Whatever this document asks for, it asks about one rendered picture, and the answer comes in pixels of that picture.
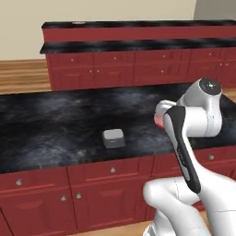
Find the red cupboard door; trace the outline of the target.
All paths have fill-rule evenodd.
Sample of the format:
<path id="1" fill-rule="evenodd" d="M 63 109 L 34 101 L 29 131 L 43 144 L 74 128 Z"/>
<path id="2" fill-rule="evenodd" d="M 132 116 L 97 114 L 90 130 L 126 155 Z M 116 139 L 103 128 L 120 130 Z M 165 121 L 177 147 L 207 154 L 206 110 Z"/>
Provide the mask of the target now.
<path id="1" fill-rule="evenodd" d="M 68 188 L 6 195 L 0 207 L 14 236 L 65 236 L 77 231 Z"/>
<path id="2" fill-rule="evenodd" d="M 142 200 L 143 181 L 138 179 L 72 186 L 79 232 L 140 222 L 146 207 Z"/>

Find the red dining counter cupboard run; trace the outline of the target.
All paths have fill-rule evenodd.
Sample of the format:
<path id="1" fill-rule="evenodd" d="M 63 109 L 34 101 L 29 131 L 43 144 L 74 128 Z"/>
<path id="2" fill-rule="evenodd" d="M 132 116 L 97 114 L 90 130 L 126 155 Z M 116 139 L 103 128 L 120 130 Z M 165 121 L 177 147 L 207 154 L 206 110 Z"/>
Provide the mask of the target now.
<path id="1" fill-rule="evenodd" d="M 236 20 L 45 22 L 53 90 L 193 82 L 236 87 Z"/>

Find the red drawer front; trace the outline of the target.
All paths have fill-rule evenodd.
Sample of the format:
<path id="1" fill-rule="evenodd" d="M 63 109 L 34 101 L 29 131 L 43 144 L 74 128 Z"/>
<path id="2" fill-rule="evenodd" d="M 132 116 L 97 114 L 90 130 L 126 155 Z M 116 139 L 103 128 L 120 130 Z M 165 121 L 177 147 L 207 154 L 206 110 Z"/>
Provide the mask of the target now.
<path id="1" fill-rule="evenodd" d="M 139 158 L 131 158 L 74 165 L 67 169 L 70 183 L 81 184 L 136 176 L 138 166 Z M 115 173 L 111 173 L 111 167 L 116 169 Z"/>
<path id="2" fill-rule="evenodd" d="M 203 165 L 226 164 L 227 162 L 236 161 L 236 146 L 212 147 L 195 149 L 197 160 Z M 209 160 L 208 155 L 214 155 L 214 160 Z M 180 171 L 178 160 L 175 153 L 156 155 L 154 162 L 154 173 L 167 173 L 172 171 Z"/>
<path id="3" fill-rule="evenodd" d="M 16 185 L 18 179 L 22 180 L 22 185 Z M 68 178 L 65 167 L 0 174 L 0 195 L 66 186 Z"/>

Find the grey digital scale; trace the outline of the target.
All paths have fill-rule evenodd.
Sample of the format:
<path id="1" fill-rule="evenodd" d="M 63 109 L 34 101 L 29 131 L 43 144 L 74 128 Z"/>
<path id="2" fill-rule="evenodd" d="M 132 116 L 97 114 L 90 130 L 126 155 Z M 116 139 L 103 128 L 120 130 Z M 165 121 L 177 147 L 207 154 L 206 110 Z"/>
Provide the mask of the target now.
<path id="1" fill-rule="evenodd" d="M 106 148 L 121 148 L 124 146 L 124 133 L 121 129 L 105 130 L 102 140 Z"/>

